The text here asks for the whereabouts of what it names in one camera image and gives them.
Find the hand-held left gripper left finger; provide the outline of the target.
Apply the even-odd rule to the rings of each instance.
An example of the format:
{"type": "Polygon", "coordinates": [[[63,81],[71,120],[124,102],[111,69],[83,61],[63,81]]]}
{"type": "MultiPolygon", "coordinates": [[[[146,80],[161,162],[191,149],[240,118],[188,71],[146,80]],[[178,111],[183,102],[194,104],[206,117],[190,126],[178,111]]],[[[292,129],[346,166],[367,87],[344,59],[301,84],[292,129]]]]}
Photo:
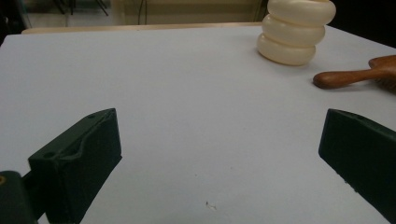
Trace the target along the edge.
{"type": "Polygon", "coordinates": [[[117,112],[86,116],[29,157],[23,178],[35,217],[79,224],[121,160],[117,112]]]}

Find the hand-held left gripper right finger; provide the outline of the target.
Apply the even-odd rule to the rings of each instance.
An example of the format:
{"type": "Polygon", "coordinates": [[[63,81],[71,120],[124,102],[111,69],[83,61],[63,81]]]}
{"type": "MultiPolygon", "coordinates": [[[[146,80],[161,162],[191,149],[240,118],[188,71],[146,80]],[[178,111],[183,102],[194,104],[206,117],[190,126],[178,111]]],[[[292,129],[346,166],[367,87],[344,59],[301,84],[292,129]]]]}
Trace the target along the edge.
{"type": "Polygon", "coordinates": [[[363,116],[330,109],[319,156],[390,224],[396,224],[396,132],[363,116]]]}

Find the wooden hairbrush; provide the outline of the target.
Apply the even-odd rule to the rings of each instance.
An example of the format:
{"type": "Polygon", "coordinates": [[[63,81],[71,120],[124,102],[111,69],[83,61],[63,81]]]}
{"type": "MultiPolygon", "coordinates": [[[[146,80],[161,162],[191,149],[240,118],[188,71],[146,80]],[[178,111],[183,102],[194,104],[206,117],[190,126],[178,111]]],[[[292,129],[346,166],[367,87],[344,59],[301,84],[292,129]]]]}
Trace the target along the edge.
{"type": "Polygon", "coordinates": [[[373,58],[369,69],[329,71],[316,74],[313,84],[325,90],[340,89],[354,83],[374,80],[379,86],[396,93],[396,55],[373,58]]]}

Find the cream ribbed vase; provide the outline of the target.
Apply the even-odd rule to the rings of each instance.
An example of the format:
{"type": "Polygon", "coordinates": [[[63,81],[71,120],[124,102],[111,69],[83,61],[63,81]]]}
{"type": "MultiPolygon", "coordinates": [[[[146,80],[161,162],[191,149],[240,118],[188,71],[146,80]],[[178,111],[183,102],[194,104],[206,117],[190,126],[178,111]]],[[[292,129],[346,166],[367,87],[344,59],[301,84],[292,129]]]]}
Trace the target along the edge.
{"type": "Polygon", "coordinates": [[[269,0],[257,49],[265,58],[286,65],[304,65],[316,54],[325,25],[335,16],[331,0],[269,0]]]}

